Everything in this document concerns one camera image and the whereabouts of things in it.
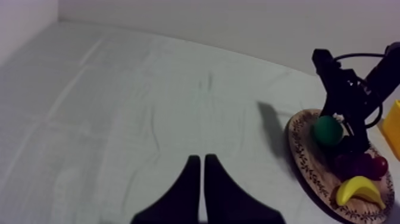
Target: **green ball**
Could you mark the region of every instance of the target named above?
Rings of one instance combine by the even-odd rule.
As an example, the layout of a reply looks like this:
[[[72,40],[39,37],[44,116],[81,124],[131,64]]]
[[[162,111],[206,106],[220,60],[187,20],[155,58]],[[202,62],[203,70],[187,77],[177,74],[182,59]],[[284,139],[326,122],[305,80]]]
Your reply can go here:
[[[343,138],[343,127],[332,116],[322,116],[314,124],[312,134],[319,144],[334,147]]]

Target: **yellow box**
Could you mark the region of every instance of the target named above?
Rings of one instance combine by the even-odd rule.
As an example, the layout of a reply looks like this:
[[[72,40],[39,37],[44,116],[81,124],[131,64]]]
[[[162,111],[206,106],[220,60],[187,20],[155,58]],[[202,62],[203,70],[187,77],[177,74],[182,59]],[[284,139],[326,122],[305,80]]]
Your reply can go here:
[[[382,132],[385,135],[396,158],[400,161],[400,100],[396,100],[383,121]]]

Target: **red grape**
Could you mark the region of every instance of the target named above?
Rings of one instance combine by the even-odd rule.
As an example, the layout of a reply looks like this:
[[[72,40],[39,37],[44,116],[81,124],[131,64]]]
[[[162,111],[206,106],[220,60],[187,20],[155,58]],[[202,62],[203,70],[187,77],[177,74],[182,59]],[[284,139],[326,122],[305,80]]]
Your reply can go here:
[[[381,178],[389,170],[388,161],[382,157],[378,156],[373,158],[373,177],[375,179]]]

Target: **toy fruit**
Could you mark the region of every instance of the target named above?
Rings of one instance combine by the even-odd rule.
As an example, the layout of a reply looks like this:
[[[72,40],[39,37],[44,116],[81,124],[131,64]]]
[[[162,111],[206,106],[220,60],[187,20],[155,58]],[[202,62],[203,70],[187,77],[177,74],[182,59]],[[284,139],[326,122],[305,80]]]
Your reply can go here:
[[[334,147],[343,138],[343,127],[332,116],[321,116],[313,125],[312,134],[319,144]]]
[[[389,170],[388,161],[382,156],[373,158],[372,167],[373,167],[373,172],[372,172],[373,179],[381,178]]]
[[[376,203],[381,209],[386,208],[384,202],[380,198],[380,192],[377,187],[371,180],[363,176],[356,176],[343,182],[336,193],[336,203],[339,206],[344,206],[353,196]]]

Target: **black cable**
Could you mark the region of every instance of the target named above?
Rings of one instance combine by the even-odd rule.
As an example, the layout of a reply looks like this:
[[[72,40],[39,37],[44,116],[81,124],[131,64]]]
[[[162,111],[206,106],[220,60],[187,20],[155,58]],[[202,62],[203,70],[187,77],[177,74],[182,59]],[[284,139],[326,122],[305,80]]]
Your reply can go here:
[[[333,59],[333,61],[339,61],[344,58],[352,58],[352,57],[378,57],[383,58],[384,54],[375,54],[375,53],[353,53],[353,54],[343,54],[341,56],[337,56]]]

